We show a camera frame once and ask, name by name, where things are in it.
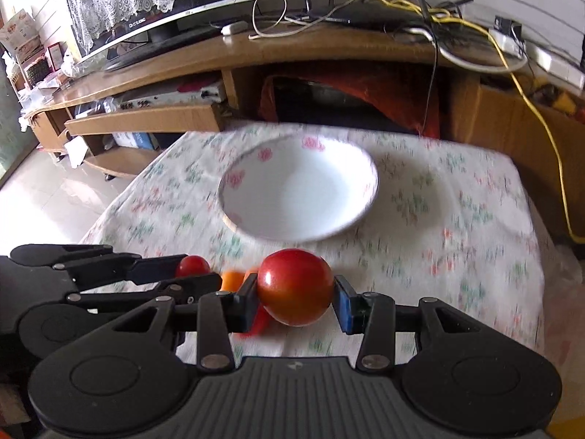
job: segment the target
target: white bowl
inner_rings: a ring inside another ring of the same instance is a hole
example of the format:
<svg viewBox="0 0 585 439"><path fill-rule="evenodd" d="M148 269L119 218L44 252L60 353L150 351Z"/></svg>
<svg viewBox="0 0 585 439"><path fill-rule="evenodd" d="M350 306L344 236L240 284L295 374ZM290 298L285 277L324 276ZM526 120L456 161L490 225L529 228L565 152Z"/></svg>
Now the white bowl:
<svg viewBox="0 0 585 439"><path fill-rule="evenodd" d="M293 135L240 156L219 183L230 228L272 241L318 240L346 229L370 208L378 172L361 148Z"/></svg>

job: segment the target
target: metal screw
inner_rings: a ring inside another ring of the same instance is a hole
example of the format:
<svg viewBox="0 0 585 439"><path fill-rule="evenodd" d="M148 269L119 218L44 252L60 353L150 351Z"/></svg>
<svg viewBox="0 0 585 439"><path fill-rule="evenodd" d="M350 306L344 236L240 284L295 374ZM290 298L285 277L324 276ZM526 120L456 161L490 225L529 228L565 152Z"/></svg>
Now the metal screw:
<svg viewBox="0 0 585 439"><path fill-rule="evenodd" d="M367 354L362 358L362 365L369 370L381 370L390 365L390 360L383 354Z"/></svg>
<svg viewBox="0 0 585 439"><path fill-rule="evenodd" d="M201 366L208 370L220 370L229 366L229 358L224 354L208 354L201 359Z"/></svg>

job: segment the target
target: floor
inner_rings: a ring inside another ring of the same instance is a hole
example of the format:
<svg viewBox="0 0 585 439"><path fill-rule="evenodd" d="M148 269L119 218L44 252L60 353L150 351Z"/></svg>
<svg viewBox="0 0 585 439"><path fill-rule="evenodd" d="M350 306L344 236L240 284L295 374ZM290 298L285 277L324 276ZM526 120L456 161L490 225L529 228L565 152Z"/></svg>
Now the floor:
<svg viewBox="0 0 585 439"><path fill-rule="evenodd" d="M0 189L0 255L21 244L79 242L130 181L105 181L34 150Z"/></svg>

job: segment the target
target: tablecloth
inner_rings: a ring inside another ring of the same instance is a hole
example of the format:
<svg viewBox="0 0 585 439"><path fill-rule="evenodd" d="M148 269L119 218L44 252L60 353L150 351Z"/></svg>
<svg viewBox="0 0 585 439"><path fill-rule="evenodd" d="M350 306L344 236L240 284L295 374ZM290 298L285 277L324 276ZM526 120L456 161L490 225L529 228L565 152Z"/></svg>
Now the tablecloth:
<svg viewBox="0 0 585 439"><path fill-rule="evenodd" d="M438 297L542 350L539 242L520 177L507 156L380 131L242 125L182 136L112 203L84 242L144 257L197 254L217 271L246 270L276 250L301 247L322 256L357 292L375 290L410 305ZM347 140L370 153L380 176L370 211L345 232L305 244L268 243L232 232L217 203L224 171L258 143L299 132ZM139 289L119 283L102 291ZM195 335L188 334L177 351L187 362L195 361ZM232 335L236 361L248 355L343 355L353 363L360 342L360 335L341 333L331 308L308 327L274 322L259 337ZM397 362L410 359L414 336L398 334L396 350Z"/></svg>

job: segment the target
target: monitor stand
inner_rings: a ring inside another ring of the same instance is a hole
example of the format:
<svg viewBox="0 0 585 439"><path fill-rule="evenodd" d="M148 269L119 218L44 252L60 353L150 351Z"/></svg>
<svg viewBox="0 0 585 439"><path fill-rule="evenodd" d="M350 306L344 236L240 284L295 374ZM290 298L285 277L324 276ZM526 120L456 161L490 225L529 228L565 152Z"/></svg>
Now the monitor stand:
<svg viewBox="0 0 585 439"><path fill-rule="evenodd" d="M103 71L116 71L131 66L132 64L140 63L141 61L159 56L165 52L213 38L214 36L220 35L221 31L212 26L205 26L203 28L195 28L180 33L177 23L173 21L166 25L161 25L152 30L148 30L147 34L150 42L138 46L138 48L132 49L131 51L109 61L109 63L103 67Z"/></svg>

